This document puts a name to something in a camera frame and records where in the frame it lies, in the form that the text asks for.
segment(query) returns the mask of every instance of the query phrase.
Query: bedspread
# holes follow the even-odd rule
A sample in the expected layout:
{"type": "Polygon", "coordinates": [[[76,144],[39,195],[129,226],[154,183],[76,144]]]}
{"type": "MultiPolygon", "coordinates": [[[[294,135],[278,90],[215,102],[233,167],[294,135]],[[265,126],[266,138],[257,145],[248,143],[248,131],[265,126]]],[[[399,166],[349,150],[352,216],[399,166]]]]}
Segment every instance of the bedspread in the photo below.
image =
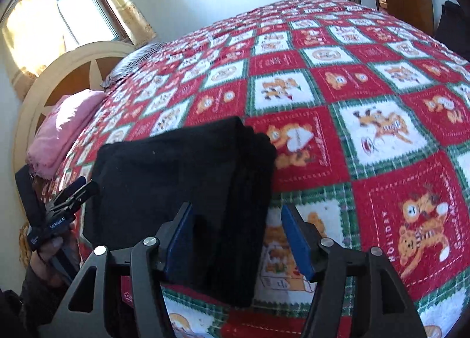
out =
{"type": "MultiPolygon", "coordinates": [[[[164,288],[180,337],[299,335],[315,286],[298,272],[283,233],[286,202],[344,247],[381,247],[428,332],[447,334],[470,296],[466,60],[345,0],[257,8],[144,61],[78,138],[48,194],[89,177],[104,143],[227,116],[265,132],[278,152],[255,297],[249,310],[233,310],[164,288]]],[[[90,251],[83,240],[81,251],[90,251]]],[[[350,280],[340,336],[352,300],[350,280]]]]}

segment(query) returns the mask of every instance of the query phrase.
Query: pink pillow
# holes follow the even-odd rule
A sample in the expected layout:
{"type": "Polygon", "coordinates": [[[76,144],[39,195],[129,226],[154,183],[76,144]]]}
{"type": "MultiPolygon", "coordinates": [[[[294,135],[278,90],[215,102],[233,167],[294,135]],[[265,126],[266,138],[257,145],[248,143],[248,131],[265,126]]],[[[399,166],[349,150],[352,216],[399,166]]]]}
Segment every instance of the pink pillow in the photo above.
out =
{"type": "Polygon", "coordinates": [[[105,97],[104,92],[87,88],[60,99],[28,149],[26,162],[32,165],[36,175],[44,179],[53,178],[72,144],[105,97]]]}

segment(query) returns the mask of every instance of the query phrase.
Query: sunlit curtain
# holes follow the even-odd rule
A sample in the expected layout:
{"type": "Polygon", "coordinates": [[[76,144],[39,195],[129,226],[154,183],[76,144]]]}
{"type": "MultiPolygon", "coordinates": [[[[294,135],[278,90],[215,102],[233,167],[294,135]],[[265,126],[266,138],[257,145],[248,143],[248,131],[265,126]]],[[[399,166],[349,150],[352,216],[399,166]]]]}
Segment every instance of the sunlit curtain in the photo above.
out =
{"type": "Polygon", "coordinates": [[[107,0],[132,43],[142,46],[156,37],[152,26],[131,0],[107,0]]]}
{"type": "Polygon", "coordinates": [[[4,62],[20,99],[34,80],[65,53],[56,0],[20,0],[2,28],[4,62]]]}

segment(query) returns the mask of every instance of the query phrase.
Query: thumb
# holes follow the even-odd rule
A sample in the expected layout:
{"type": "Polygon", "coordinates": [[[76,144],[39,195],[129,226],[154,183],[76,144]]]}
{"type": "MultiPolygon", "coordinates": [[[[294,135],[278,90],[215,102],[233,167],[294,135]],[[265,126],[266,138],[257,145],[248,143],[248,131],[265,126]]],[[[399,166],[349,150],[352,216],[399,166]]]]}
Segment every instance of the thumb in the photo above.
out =
{"type": "Polygon", "coordinates": [[[39,254],[44,261],[49,261],[62,247],[63,238],[58,236],[41,245],[39,248],[39,254]]]}

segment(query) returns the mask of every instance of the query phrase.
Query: human hand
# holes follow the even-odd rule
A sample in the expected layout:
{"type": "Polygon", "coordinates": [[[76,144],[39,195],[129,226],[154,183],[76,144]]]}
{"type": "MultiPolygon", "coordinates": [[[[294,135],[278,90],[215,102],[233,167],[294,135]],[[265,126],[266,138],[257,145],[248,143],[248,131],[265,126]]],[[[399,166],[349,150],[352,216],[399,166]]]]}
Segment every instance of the human hand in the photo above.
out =
{"type": "Polygon", "coordinates": [[[31,255],[31,269],[42,279],[47,286],[59,288],[63,286],[64,281],[60,272],[58,272],[50,263],[50,259],[66,244],[73,252],[74,259],[80,262],[77,239],[72,232],[67,232],[61,236],[55,237],[41,245],[41,247],[31,255]]]}

